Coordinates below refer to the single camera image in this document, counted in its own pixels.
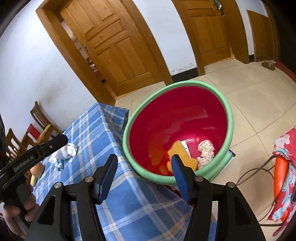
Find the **metal screw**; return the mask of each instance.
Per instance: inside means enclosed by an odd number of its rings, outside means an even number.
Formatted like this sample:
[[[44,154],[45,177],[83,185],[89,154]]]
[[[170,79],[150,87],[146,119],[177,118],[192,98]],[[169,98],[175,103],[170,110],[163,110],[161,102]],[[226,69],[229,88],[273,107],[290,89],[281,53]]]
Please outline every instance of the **metal screw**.
[[[61,186],[62,186],[61,183],[56,183],[56,184],[54,185],[55,188],[60,188]]]
[[[195,177],[195,180],[196,180],[197,182],[202,182],[202,181],[203,181],[203,177],[202,177],[202,176],[196,176],[196,177]]]
[[[85,181],[87,182],[87,183],[90,183],[90,182],[92,182],[93,181],[93,177],[92,176],[88,176],[88,177],[86,177],[85,178]]]
[[[234,188],[236,185],[235,185],[235,183],[233,183],[233,182],[229,182],[228,184],[227,184],[230,188]]]

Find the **red floral cloth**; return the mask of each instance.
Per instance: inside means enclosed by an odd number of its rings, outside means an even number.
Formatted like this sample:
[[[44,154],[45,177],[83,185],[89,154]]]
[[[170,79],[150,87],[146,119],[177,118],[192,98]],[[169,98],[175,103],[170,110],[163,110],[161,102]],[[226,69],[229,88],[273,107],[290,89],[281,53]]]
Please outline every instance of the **red floral cloth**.
[[[290,161],[286,180],[277,200],[275,201],[275,206],[268,217],[268,220],[278,221],[283,217],[286,210],[288,210],[286,220],[273,234],[273,236],[276,236],[280,231],[286,228],[296,211],[296,205],[291,202],[296,182],[296,127],[276,139],[273,154],[277,156],[281,155]]]

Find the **blue gripper pad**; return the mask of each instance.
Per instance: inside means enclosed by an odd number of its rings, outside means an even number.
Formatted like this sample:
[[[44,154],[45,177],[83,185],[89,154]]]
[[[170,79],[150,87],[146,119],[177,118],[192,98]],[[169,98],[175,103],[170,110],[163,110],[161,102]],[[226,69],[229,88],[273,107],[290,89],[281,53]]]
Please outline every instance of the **blue gripper pad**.
[[[117,171],[118,167],[118,158],[114,155],[114,158],[109,163],[109,166],[107,167],[107,170],[105,172],[105,175],[100,183],[100,192],[99,192],[99,200],[103,202],[110,191],[115,173]]]
[[[184,166],[179,155],[177,154],[172,156],[172,170],[173,170],[173,174],[175,176],[176,183],[179,188],[181,197],[184,199],[184,201],[187,204],[189,204],[192,180],[189,180],[187,178],[188,175],[186,173],[186,167]]]

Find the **white cloth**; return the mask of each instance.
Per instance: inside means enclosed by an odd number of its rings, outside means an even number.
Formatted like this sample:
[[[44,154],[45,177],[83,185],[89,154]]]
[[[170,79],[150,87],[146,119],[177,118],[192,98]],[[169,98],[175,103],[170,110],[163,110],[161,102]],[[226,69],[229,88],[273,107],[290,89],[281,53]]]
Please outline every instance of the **white cloth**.
[[[209,140],[204,140],[198,145],[198,150],[201,152],[201,157],[198,157],[198,169],[203,168],[214,158],[214,147]]]
[[[52,155],[49,158],[49,162],[55,163],[57,159],[67,160],[72,156],[76,156],[76,154],[77,154],[77,147],[72,143],[68,143],[67,145],[63,146],[61,149],[52,153]]]

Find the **white wall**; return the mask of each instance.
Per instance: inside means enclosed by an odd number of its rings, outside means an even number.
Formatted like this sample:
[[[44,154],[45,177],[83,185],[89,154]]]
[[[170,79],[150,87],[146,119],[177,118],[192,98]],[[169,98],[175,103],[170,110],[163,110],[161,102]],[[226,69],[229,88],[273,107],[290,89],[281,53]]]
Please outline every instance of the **white wall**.
[[[172,1],[133,1],[148,24],[171,75],[196,68],[189,38]]]
[[[266,17],[268,17],[268,15],[263,3],[260,0],[236,0],[236,2],[241,12],[242,20],[244,22],[244,28],[246,30],[249,55],[252,55],[254,54],[254,42],[253,42],[251,23],[250,23],[247,10],[260,13]]]
[[[31,0],[0,38],[0,113],[19,139],[33,123],[36,100],[61,130],[96,102],[36,15],[42,2]]]

